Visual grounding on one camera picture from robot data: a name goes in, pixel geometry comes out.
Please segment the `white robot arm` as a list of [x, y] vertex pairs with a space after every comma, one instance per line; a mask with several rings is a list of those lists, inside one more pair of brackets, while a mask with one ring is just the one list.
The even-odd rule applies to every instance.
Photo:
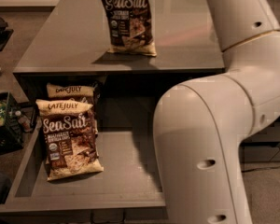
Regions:
[[238, 149], [280, 117], [280, 25], [267, 0], [207, 0], [226, 71], [168, 90], [153, 139], [170, 224], [253, 224]]

